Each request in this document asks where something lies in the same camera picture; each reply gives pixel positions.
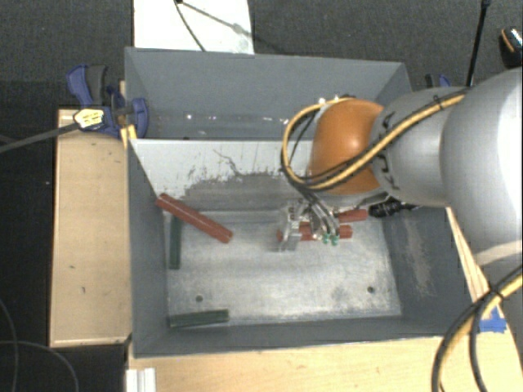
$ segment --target clamp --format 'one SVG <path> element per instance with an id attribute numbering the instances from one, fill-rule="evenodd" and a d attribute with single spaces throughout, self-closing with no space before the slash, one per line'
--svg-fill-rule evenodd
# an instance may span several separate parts
<path id="1" fill-rule="evenodd" d="M 120 137 L 123 125 L 119 116 L 127 117 L 127 123 L 136 126 L 136 135 L 143 138 L 149 126 L 149 110 L 145 99 L 133 99 L 129 106 L 122 94 L 112 86 L 105 87 L 104 65 L 76 65 L 66 75 L 69 92 L 75 96 L 82 110 L 74 115 L 81 131 L 97 131 L 114 138 Z M 110 99 L 107 105 L 105 94 Z"/>

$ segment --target red stick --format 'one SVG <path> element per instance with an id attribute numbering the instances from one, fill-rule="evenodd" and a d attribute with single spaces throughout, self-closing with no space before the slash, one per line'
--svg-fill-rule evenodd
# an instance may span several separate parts
<path id="1" fill-rule="evenodd" d="M 205 234 L 214 237 L 218 241 L 222 241 L 227 244 L 232 238 L 232 232 L 226 227 L 221 226 L 212 219 L 207 218 L 198 211 L 195 211 L 192 207 L 188 207 L 183 202 L 176 200 L 168 194 L 160 194 L 154 204 L 157 207 L 161 207 L 164 211 L 167 211 L 182 221 L 193 225 Z"/>

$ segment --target white paper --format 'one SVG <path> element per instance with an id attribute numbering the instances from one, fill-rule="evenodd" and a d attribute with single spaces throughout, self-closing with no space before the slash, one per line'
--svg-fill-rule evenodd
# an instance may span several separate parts
<path id="1" fill-rule="evenodd" d="M 247 0 L 184 0 L 180 9 L 206 51 L 253 54 Z M 172 0 L 134 0 L 134 45 L 200 51 Z"/>

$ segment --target blue clamp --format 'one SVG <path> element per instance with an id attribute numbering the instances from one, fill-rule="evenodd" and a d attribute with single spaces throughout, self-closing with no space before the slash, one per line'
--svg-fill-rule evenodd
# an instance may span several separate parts
<path id="1" fill-rule="evenodd" d="M 93 65 L 92 67 L 85 64 L 76 65 L 65 75 L 69 92 L 78 99 L 82 109 L 96 107 L 103 111 L 104 125 L 97 127 L 96 132 L 118 139 L 122 126 L 118 124 L 116 118 L 121 114 L 126 114 L 134 118 L 136 135 L 139 138 L 145 137 L 149 126 L 149 110 L 145 99 L 133 99 L 131 106 L 126 108 L 125 99 L 115 87 L 104 87 L 106 70 L 107 68 L 102 65 Z M 104 93 L 107 93 L 110 97 L 110 107 L 103 103 Z"/>

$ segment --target dark green block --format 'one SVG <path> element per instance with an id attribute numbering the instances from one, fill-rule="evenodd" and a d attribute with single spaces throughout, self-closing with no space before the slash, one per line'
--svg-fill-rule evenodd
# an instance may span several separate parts
<path id="1" fill-rule="evenodd" d="M 227 323 L 229 322 L 229 310 L 208 310 L 191 314 L 170 315 L 168 320 L 171 328 Z"/>
<path id="2" fill-rule="evenodd" d="M 183 221 L 175 216 L 171 219 L 171 236 L 169 243 L 169 269 L 178 270 L 181 266 L 181 226 Z"/>

